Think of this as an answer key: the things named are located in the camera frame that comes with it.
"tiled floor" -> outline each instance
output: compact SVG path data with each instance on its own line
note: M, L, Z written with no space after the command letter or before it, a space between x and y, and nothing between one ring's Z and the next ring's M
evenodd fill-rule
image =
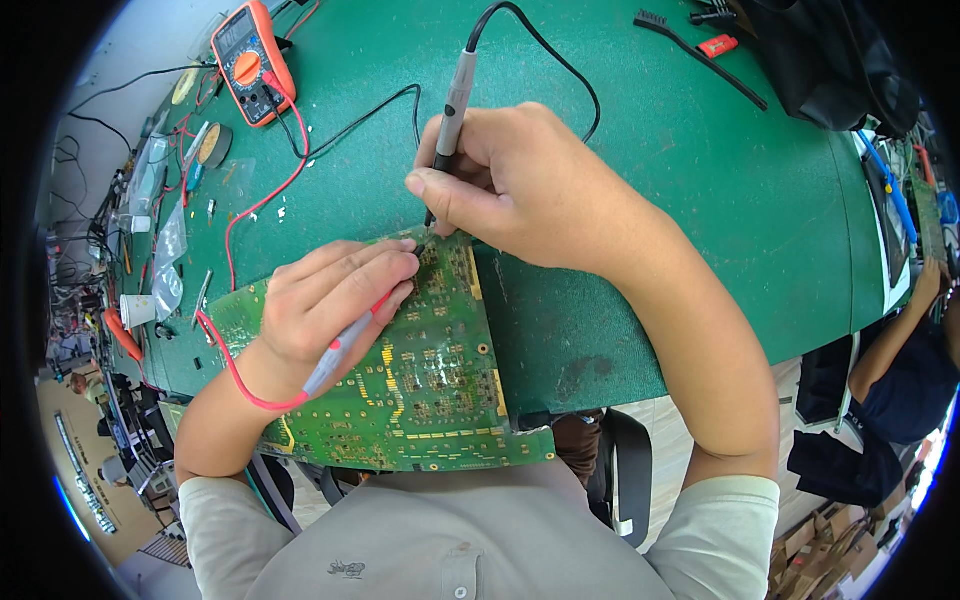
M780 398L792 397L800 379L799 361L787 361L774 367ZM654 449L654 483L651 499L650 530L647 541L639 551L645 552L660 534L673 512L686 474L686 464L693 449L693 439L686 431L684 420L670 396L615 407L642 422L650 432ZM801 522L826 500L797 491L799 477L786 470L786 461L793 447L794 417L789 403L780 407L780 521L779 536ZM296 494L294 516L304 529L320 518L329 506L324 496L300 473L296 466L288 467L294 478Z

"multimeter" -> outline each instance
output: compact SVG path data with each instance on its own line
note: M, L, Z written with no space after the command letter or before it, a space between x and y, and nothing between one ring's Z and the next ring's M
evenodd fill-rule
M263 127L276 117L274 105L277 112L290 106L279 92L263 83L266 71L273 71L290 98L297 99L290 69L274 37L274 21L259 0L247 2L228 17L213 33L210 45L233 100L249 125ZM272 94L273 103L264 97L264 89Z

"printed circuit board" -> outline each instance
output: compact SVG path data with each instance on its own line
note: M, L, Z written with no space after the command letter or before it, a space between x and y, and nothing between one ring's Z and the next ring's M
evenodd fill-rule
M555 460L551 431L511 430L470 237L443 240L423 228L390 237L426 240L414 292L353 372L271 423L261 449L388 471ZM234 357L259 334L267 282L207 307Z

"workbench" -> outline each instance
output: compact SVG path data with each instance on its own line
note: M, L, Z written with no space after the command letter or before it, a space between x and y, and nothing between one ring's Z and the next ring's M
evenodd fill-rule
M285 54L313 146L411 83L423 86L422 129L442 109L485 5L324 1ZM520 7L596 89L603 118L590 148L680 224L743 309L771 364L882 316L880 241L851 136L788 117L746 35L718 61L769 102L766 112L666 37L633 25L645 8L668 17L691 43L716 36L709 26L689 25L693 3L525 0ZM296 17L282 13L276 31L285 33ZM587 130L593 104L586 90L510 13L493 17L478 54L471 106L537 101L576 133ZM169 97L161 103L158 111L171 108L168 124L195 108L195 92L179 107ZM416 151L412 103L411 93L381 110L316 156L256 221L234 228L238 287L332 240L369 240L421 225L423 206L403 186ZM221 122L233 129L233 145L221 168L207 170L186 209L182 316L166 322L177 337L159 340L149 324L145 360L152 384L187 396L224 365L189 317L208 267L214 277L207 297L229 292L228 217L273 191L299 163L279 124L247 126L227 90L202 108L190 131ZM294 115L283 117L300 143ZM171 160L171 184L178 170ZM208 224L211 198L217 209ZM161 223L178 201L179 194L168 195ZM149 234L132 237L133 275L123 277L118 293L135 293L150 247ZM561 413L666 394L643 328L609 283L533 267L480 242L474 249L512 412ZM139 379L129 358L117 357L115 368Z

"hand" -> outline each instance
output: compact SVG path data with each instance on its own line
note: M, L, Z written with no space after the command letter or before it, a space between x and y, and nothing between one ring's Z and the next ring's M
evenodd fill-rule
M260 337L241 356L248 388L268 401L293 399L334 338L390 293L317 396L342 379L413 291L408 279L420 267L410 253L416 246L413 240L372 246L333 242L276 269L267 287Z
M940 296L941 282L950 284L950 271L947 263L928 258L924 262L924 269L917 278L917 285L913 290L913 297L910 303L921 308L924 312L929 309L930 304Z
M556 115L537 104L468 109L453 175L427 168L440 125L427 123L406 179L440 235L460 228L535 265L602 275L607 250L630 235L612 229L643 200Z

